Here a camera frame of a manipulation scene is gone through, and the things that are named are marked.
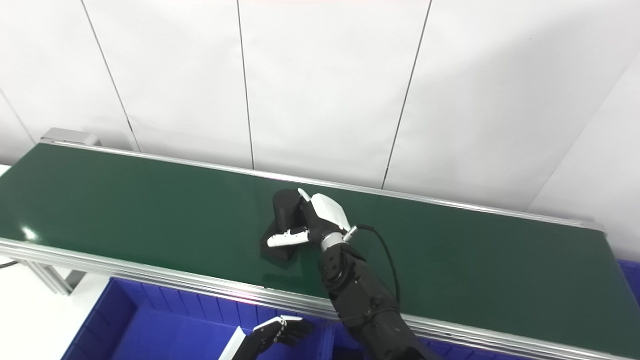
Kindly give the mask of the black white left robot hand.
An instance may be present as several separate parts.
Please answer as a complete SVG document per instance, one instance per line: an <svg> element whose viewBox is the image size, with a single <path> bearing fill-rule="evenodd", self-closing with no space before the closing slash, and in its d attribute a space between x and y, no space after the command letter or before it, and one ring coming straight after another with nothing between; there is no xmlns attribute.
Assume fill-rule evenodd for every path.
<svg viewBox="0 0 640 360"><path fill-rule="evenodd" d="M294 347L308 337L315 325L299 316L272 317L250 333L238 326L218 357L220 360L256 360L274 344Z"/></svg>

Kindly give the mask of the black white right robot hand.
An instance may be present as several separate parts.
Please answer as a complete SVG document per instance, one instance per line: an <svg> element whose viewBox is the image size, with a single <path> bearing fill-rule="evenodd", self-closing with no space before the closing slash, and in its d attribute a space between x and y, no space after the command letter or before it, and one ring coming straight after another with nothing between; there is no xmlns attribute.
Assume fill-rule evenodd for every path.
<svg viewBox="0 0 640 360"><path fill-rule="evenodd" d="M262 241L269 250L313 244L325 251L348 243L357 230L334 199L321 193L310 195L301 187L277 191L272 209L275 228Z"/></svg>

